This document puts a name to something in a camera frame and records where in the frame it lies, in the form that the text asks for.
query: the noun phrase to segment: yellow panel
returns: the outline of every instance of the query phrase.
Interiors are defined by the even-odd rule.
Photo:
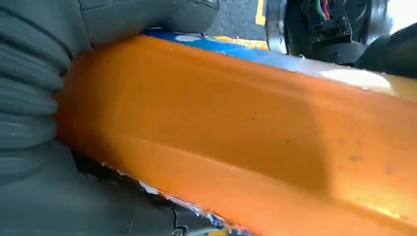
[[[416,102],[147,36],[64,82],[66,144],[250,233],[417,235]]]

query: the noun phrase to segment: asphalt ground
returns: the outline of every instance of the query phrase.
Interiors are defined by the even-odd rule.
[[[220,11],[208,36],[265,40],[264,26],[256,18],[265,15],[266,0],[220,0]]]

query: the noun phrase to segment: yellow road marking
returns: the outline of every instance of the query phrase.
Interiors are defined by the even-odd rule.
[[[255,23],[257,25],[263,26],[265,24],[265,16],[264,16],[264,0],[258,0],[258,8],[256,10],[256,18]]]

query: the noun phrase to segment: black mechanism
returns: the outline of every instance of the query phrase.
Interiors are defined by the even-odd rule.
[[[268,0],[266,13],[271,52],[417,78],[417,26],[389,36],[388,0]]]
[[[201,33],[218,10],[218,0],[0,2],[0,235],[173,233],[172,206],[137,185],[79,174],[85,163],[54,140],[52,95],[77,56],[151,27]],[[206,220],[204,229],[214,228]]]

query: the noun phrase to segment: dirt spot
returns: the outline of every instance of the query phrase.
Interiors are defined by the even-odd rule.
[[[363,156],[360,155],[352,155],[349,157],[349,160],[352,162],[363,161]]]
[[[258,112],[257,111],[252,111],[252,113],[250,114],[250,118],[251,119],[256,119],[258,117]]]
[[[387,176],[392,175],[392,172],[394,172],[394,167],[392,166],[391,162],[387,162],[384,168],[384,172]]]
[[[355,143],[358,147],[362,147],[362,141],[360,139],[355,139]]]

